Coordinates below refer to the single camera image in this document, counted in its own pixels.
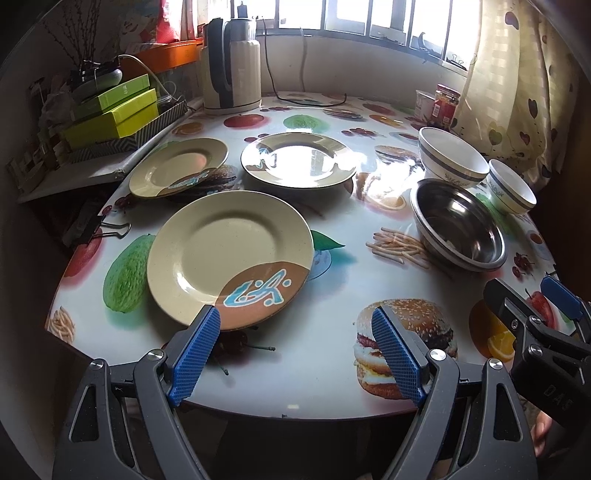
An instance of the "green box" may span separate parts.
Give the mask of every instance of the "green box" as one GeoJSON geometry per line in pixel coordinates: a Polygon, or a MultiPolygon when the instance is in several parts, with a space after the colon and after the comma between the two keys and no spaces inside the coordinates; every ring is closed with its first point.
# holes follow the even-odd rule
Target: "green box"
{"type": "Polygon", "coordinates": [[[72,150],[133,135],[158,116],[156,90],[151,89],[112,110],[64,131],[72,150]]]}
{"type": "Polygon", "coordinates": [[[141,93],[150,86],[148,74],[120,83],[74,107],[74,120],[79,122],[90,116],[100,115],[111,110],[129,97],[141,93]]]}

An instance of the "metal bowl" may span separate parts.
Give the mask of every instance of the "metal bowl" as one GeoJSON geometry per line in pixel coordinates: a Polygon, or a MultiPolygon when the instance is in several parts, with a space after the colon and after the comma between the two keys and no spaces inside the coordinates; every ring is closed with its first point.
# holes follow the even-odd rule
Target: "metal bowl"
{"type": "Polygon", "coordinates": [[[505,263],[503,235],[473,194],[445,181],[425,179],[410,198],[421,241],[430,253],[475,272],[497,270],[505,263]]]}

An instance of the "power cord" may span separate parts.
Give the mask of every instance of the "power cord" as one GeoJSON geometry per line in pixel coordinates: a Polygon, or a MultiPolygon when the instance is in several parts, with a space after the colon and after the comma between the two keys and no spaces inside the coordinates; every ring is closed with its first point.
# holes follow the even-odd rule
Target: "power cord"
{"type": "MultiPolygon", "coordinates": [[[[132,59],[132,60],[135,60],[137,63],[139,63],[139,64],[140,64],[140,65],[141,65],[143,68],[145,68],[145,69],[146,69],[146,71],[148,72],[148,74],[149,74],[149,75],[150,75],[150,76],[151,76],[151,77],[152,77],[152,78],[153,78],[153,79],[156,81],[156,83],[158,84],[158,86],[160,87],[160,90],[161,90],[162,92],[166,93],[166,95],[170,95],[170,96],[172,97],[172,99],[173,99],[175,102],[178,102],[178,101],[179,101],[179,99],[178,99],[178,98],[175,98],[175,97],[173,97],[173,96],[172,96],[172,95],[171,95],[171,94],[168,92],[168,90],[167,90],[167,89],[164,87],[164,85],[162,85],[162,82],[161,82],[161,81],[160,81],[160,79],[159,79],[159,78],[156,76],[156,74],[155,74],[154,72],[152,72],[152,70],[150,70],[150,69],[148,68],[148,66],[147,66],[147,65],[146,65],[146,64],[145,64],[143,61],[141,61],[141,60],[140,60],[138,57],[134,57],[133,55],[127,55],[126,53],[122,53],[122,54],[120,54],[120,55],[119,55],[119,58],[121,58],[121,57],[125,57],[126,59],[132,59]]],[[[174,84],[174,82],[170,82],[170,83],[172,83],[172,84],[174,85],[174,93],[176,93],[176,91],[177,91],[177,86],[174,84]]]]}
{"type": "Polygon", "coordinates": [[[301,65],[300,65],[300,84],[301,84],[301,91],[306,91],[306,86],[304,85],[304,67],[306,66],[306,58],[308,57],[308,42],[306,41],[306,37],[304,36],[304,29],[300,27],[300,35],[301,35],[301,65]]]}
{"type": "Polygon", "coordinates": [[[339,105],[343,105],[346,101],[347,101],[347,94],[345,93],[345,98],[343,99],[342,102],[339,103],[328,103],[328,104],[314,104],[311,105],[309,103],[304,103],[304,102],[297,102],[296,100],[290,100],[289,98],[281,98],[279,96],[279,94],[277,93],[277,89],[275,88],[275,80],[273,79],[273,75],[271,74],[271,68],[269,67],[269,54],[267,53],[267,23],[265,22],[265,19],[262,19],[262,24],[263,24],[263,28],[265,30],[265,62],[267,64],[267,71],[269,72],[269,77],[271,78],[271,86],[273,87],[273,93],[275,94],[275,96],[277,97],[278,100],[283,100],[284,102],[289,102],[289,103],[294,103],[295,105],[301,105],[301,106],[317,106],[317,107],[321,107],[321,108],[326,108],[326,107],[331,107],[331,106],[339,106],[339,105]]]}

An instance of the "curtain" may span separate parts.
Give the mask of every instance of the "curtain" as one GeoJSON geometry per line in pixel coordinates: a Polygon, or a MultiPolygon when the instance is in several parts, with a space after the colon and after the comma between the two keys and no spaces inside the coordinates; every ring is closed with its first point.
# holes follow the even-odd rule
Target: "curtain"
{"type": "Polygon", "coordinates": [[[576,60],[527,0],[481,0],[452,131],[540,190],[562,167],[578,84],[576,60]]]}

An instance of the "jar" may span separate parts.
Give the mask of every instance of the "jar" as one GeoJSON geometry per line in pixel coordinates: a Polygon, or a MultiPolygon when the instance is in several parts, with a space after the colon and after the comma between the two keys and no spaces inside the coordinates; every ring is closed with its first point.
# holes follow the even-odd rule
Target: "jar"
{"type": "Polygon", "coordinates": [[[459,103],[460,92],[445,85],[437,85],[430,125],[448,131],[459,103]]]}

